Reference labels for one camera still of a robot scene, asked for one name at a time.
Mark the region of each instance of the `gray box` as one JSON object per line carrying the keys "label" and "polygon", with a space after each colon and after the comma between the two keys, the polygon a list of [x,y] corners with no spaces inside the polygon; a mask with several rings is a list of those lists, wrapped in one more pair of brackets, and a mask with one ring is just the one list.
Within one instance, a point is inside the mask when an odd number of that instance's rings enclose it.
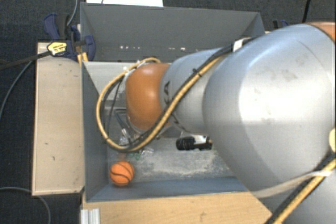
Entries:
{"label": "gray box", "polygon": [[[153,141],[144,154],[128,154],[126,159],[135,167],[134,180],[126,187],[114,186],[109,167],[120,155],[101,138],[95,110],[102,88],[123,67],[147,56],[172,62],[187,53],[263,35],[258,13],[81,3],[81,31],[82,36],[93,35],[97,46],[95,61],[82,66],[87,202],[246,191],[215,148],[178,151],[177,129]],[[124,104],[121,86],[115,107]],[[115,138],[121,133],[114,117],[110,133]]]}

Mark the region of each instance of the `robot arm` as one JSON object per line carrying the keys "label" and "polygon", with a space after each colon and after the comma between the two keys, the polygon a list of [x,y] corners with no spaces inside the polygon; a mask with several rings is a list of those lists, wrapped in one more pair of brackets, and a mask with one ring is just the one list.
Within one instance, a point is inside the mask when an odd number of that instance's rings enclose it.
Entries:
{"label": "robot arm", "polygon": [[[147,109],[156,110],[146,112],[142,105],[137,111],[131,101],[130,122],[147,129],[138,122],[159,120],[122,150],[141,149],[169,121],[185,132],[208,135],[252,192],[322,169],[335,127],[335,24],[289,26],[232,49],[197,52],[169,67],[153,64],[160,72],[150,64],[133,72],[126,99],[136,100],[132,95],[142,92],[138,98],[155,103]],[[152,83],[143,83],[146,79]],[[333,171],[286,223],[332,223],[335,180]],[[289,196],[286,192],[261,201],[276,212]]]}

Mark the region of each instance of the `wooden board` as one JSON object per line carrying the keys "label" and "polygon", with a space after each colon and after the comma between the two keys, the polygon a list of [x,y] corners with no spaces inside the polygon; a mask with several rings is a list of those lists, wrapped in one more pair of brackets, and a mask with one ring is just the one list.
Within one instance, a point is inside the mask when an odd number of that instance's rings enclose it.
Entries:
{"label": "wooden board", "polygon": [[101,224],[262,224],[271,216],[248,192],[91,203],[83,200],[82,208],[99,208]]}
{"label": "wooden board", "polygon": [[[47,43],[38,44],[38,53]],[[80,68],[48,56],[37,61],[33,195],[78,193],[84,186]]]}

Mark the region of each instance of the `small basketball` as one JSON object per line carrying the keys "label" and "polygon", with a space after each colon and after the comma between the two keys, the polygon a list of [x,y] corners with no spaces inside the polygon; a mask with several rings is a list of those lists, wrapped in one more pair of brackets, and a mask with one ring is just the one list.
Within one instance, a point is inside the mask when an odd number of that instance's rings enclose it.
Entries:
{"label": "small basketball", "polygon": [[127,161],[116,162],[111,165],[110,177],[115,185],[126,186],[134,177],[134,167]]}

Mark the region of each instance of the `dark gray carpet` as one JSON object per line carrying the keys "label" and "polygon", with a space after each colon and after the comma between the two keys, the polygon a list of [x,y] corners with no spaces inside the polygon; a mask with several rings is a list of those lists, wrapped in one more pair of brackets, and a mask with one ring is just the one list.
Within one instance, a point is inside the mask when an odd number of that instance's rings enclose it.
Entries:
{"label": "dark gray carpet", "polygon": [[[42,19],[51,12],[72,12],[75,0],[0,0],[0,59],[33,55],[38,40],[48,39]],[[257,11],[265,28],[272,20],[301,22],[305,0],[163,0],[165,6]],[[311,0],[308,20],[335,21],[335,0]],[[79,23],[79,14],[73,23]],[[0,102],[20,68],[0,71]],[[0,187],[30,188],[33,151],[34,66],[19,80],[0,122]],[[52,223],[78,223],[79,195],[46,197]],[[0,192],[0,223],[47,223],[37,199],[14,191]]]}

